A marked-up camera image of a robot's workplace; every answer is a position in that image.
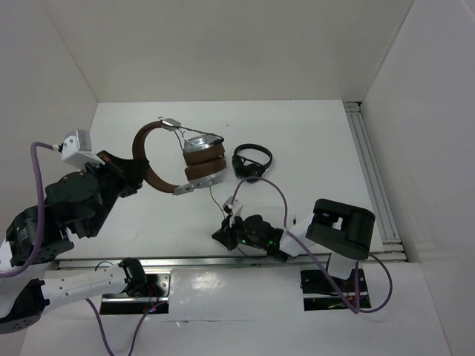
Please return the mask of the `brown silver headphones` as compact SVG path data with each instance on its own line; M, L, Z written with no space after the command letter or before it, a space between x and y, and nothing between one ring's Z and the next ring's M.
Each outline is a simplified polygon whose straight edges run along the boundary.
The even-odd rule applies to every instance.
M184 172L188 182L185 185L166 182L149 165L145 171L145 181L152 188L178 196L196 189L210 188L223 181L226 173L224 138L215 133L187 128L172 118L159 118L138 130L132 143L133 158L147 159L145 141L156 129L175 133L186 164Z

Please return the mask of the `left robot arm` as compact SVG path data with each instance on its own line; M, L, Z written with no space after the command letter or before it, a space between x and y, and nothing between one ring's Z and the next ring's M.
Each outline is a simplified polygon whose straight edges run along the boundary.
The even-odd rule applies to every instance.
M43 314L101 294L141 294L147 277L137 258L59 279L38 277L41 267L73 249L69 234L96 237L119 198L142 187L144 159L120 159L99 152L100 164L63 176L45 187L38 205L18 214L6 230L10 265L20 273L1 279L1 333L19 332Z

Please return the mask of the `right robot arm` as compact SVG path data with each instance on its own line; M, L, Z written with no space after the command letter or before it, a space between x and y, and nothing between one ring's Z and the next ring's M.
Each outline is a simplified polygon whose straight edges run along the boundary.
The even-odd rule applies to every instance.
M285 263L303 254L302 245L320 245L331 251L324 282L333 291L342 290L358 261L369 257L376 217L354 205L319 199L312 213L290 228L276 228L259 214L242 218L239 202L225 206L226 218L212 239L227 250L246 245L266 252L266 256Z

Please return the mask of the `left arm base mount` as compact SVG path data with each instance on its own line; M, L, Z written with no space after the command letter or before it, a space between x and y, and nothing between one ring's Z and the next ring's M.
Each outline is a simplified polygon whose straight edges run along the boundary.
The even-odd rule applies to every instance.
M121 294L104 294L99 313L101 315L140 315L168 314L171 286L171 271L146 271L147 283L133 297L125 292Z

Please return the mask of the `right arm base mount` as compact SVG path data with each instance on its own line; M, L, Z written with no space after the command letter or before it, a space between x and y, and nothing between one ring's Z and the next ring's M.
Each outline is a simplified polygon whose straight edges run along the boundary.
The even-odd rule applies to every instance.
M352 270L348 280L341 280L334 277L335 283L353 306L356 305L354 274L355 270ZM304 310L306 312L340 310L347 308L346 304L338 296L338 293L330 285L321 270L302 270L300 276L300 288L303 293ZM363 309L370 309L371 302L368 287L364 271L361 268L358 270L358 290L360 293L360 307Z

